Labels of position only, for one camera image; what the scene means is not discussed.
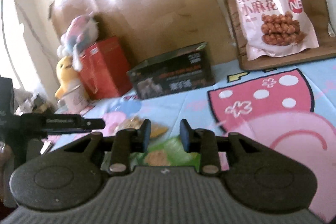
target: product box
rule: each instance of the product box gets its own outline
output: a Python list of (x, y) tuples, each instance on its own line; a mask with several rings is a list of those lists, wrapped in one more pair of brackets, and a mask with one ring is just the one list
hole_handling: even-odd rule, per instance
[(127, 77), (130, 65), (117, 37), (91, 45), (80, 59), (79, 77), (91, 99), (120, 97), (132, 88)]
[(142, 61), (127, 72), (140, 99), (214, 85), (206, 42)]

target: red box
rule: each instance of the red box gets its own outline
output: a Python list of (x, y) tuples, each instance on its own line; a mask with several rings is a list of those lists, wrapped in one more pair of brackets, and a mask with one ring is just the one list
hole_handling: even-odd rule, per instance
[(126, 74), (131, 68), (117, 37), (96, 42), (80, 59), (79, 77), (91, 99), (120, 97), (132, 88)]

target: stuffed toy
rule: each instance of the stuffed toy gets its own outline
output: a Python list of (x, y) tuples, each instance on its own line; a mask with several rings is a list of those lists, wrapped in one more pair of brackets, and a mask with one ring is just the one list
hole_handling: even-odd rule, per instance
[(96, 21), (89, 15), (76, 17), (70, 24), (67, 32), (62, 35), (62, 45), (57, 49), (59, 58), (73, 56), (73, 68), (82, 70), (80, 54), (98, 39), (98, 27)]
[[(61, 99), (66, 92), (81, 85), (78, 72), (73, 69), (71, 56), (66, 56), (58, 62), (56, 74), (60, 83), (60, 87), (55, 93), (55, 97), (58, 99)], [(86, 99), (89, 98), (86, 92), (84, 93), (84, 97)]]

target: white plush toy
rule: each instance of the white plush toy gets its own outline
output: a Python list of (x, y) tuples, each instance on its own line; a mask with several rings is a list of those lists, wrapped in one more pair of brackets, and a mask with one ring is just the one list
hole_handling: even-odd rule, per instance
[(98, 27), (96, 21), (89, 15), (76, 17), (70, 24), (67, 32), (62, 35), (62, 45), (57, 49), (59, 58), (73, 56), (73, 68), (82, 70), (80, 54), (98, 39)]

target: yellow plush toy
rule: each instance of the yellow plush toy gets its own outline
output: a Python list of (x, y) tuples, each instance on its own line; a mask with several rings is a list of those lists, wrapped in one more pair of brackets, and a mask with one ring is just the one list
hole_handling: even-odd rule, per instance
[[(60, 83), (60, 87), (55, 93), (55, 97), (58, 99), (61, 99), (66, 92), (82, 84), (80, 79), (78, 78), (78, 72), (73, 69), (71, 56), (63, 57), (58, 62), (56, 67), (56, 73)], [(89, 98), (86, 92), (84, 96), (86, 99)]]

